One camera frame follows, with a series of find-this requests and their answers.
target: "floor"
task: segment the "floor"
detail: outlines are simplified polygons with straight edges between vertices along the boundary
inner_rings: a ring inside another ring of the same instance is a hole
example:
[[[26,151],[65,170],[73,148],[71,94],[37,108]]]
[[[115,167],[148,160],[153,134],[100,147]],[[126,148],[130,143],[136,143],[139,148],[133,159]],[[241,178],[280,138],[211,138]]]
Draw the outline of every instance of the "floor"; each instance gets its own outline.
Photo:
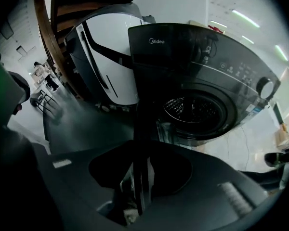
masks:
[[[47,111],[44,116],[52,154],[88,150],[133,139],[133,121],[128,113],[100,112],[94,105],[77,100],[63,87],[53,94],[53,98],[58,104],[51,103],[53,107],[48,107],[55,115]],[[264,154],[278,149],[274,130],[266,128],[265,131],[250,121],[192,149],[218,157],[237,170],[266,172],[272,168],[265,164]]]

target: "wooden staircase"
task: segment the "wooden staircase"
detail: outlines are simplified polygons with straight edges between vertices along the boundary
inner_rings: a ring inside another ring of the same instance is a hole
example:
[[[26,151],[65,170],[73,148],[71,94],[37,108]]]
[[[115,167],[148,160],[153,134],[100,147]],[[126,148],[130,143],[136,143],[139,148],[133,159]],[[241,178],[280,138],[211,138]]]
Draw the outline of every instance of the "wooden staircase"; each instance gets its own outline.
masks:
[[[52,0],[51,28],[61,51],[60,53],[62,54],[60,56],[60,58],[63,59],[62,66],[66,71],[69,81],[78,89],[78,91],[76,91],[78,96],[87,98],[89,92],[86,90],[86,86],[80,75],[75,71],[75,65],[66,51],[64,45],[65,37],[73,26],[77,25],[80,20],[95,10],[110,4],[127,3],[130,1],[131,0]]]

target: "washing machine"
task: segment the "washing machine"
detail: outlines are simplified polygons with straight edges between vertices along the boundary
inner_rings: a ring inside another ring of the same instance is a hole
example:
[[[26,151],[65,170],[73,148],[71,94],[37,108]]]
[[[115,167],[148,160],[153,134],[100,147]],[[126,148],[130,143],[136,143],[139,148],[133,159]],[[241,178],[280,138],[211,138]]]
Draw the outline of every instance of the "washing machine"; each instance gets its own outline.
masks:
[[[66,36],[66,49],[96,103],[138,102],[127,30],[154,22],[134,3],[115,4],[90,14]]]
[[[255,53],[213,30],[166,23],[128,33],[140,98],[135,139],[199,145],[252,119],[280,85]]]

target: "washing machine drum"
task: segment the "washing machine drum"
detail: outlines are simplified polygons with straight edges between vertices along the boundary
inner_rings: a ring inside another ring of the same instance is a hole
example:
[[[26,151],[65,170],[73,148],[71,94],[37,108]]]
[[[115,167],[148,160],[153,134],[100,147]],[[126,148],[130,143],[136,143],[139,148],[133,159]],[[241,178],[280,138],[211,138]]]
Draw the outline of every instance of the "washing machine drum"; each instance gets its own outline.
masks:
[[[213,30],[164,23],[128,33],[138,116],[171,123],[182,138],[212,139],[244,124],[280,85],[256,54]]]

